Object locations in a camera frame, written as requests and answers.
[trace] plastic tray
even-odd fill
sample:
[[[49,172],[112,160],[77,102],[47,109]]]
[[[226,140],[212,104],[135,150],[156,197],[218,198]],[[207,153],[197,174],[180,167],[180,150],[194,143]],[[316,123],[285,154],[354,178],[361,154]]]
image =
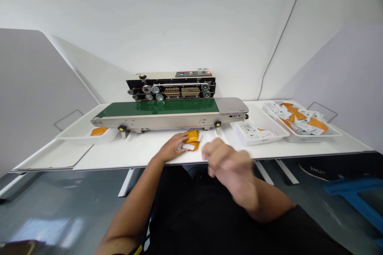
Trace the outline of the plastic tray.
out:
[[[251,109],[249,113],[249,119],[243,121],[238,121],[231,123],[232,127],[235,129],[238,138],[243,146],[253,146],[259,144],[267,144],[278,141],[284,137],[289,136],[289,133],[283,129],[278,123],[272,120],[264,111],[259,108]],[[243,125],[246,124],[257,124],[259,127],[265,130],[272,130],[276,133],[276,136],[270,138],[257,138],[257,139],[248,139],[246,137],[245,131],[242,129]]]
[[[306,109],[305,107],[293,102],[293,101],[268,101],[266,103],[275,102],[276,104],[280,105],[281,103],[291,103],[293,104],[293,107],[297,107],[300,109]],[[324,142],[328,140],[332,140],[334,137],[342,136],[343,134],[337,130],[332,125],[323,122],[327,125],[328,130],[324,135],[299,135],[296,134],[295,131],[290,129],[271,109],[269,109],[265,104],[263,104],[262,110],[265,111],[268,115],[270,115],[278,124],[280,124],[284,129],[286,129],[289,132],[289,136],[286,137],[286,141],[290,143],[314,143],[314,142]]]
[[[92,130],[96,128],[91,123],[91,119],[107,106],[108,104],[96,106],[87,114],[69,125],[63,132],[56,136],[56,139],[70,141],[77,145],[105,144],[112,142],[119,133],[116,128],[108,128],[103,135],[91,136]]]

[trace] gray partition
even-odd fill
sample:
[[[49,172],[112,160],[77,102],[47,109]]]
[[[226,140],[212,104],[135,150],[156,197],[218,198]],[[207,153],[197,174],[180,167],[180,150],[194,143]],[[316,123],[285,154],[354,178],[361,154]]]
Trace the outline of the gray partition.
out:
[[[383,153],[383,26],[345,27],[296,78],[295,100]]]
[[[0,177],[96,105],[44,34],[0,29]]]

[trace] blue object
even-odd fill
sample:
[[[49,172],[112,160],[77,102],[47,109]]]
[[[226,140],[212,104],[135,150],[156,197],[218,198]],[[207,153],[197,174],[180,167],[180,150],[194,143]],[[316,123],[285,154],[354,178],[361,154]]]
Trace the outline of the blue object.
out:
[[[358,179],[342,178],[325,183],[323,188],[330,195],[343,196],[360,214],[383,233],[383,217],[358,196],[359,192],[383,188],[382,179],[370,176]],[[375,242],[383,247],[383,239],[377,239]]]

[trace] sealing machine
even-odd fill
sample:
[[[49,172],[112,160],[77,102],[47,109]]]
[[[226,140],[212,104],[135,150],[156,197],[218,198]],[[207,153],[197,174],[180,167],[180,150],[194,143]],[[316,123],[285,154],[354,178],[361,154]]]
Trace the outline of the sealing machine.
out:
[[[208,68],[176,73],[138,74],[126,81],[135,102],[111,103],[91,122],[96,127],[129,131],[215,127],[244,121],[247,106],[236,97],[213,98],[215,78]]]

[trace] black shirt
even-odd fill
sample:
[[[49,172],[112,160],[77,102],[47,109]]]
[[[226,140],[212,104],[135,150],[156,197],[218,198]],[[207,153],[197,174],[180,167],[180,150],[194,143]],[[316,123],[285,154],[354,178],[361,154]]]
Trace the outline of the black shirt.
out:
[[[215,185],[196,184],[150,223],[145,254],[351,254],[300,207],[257,223]]]

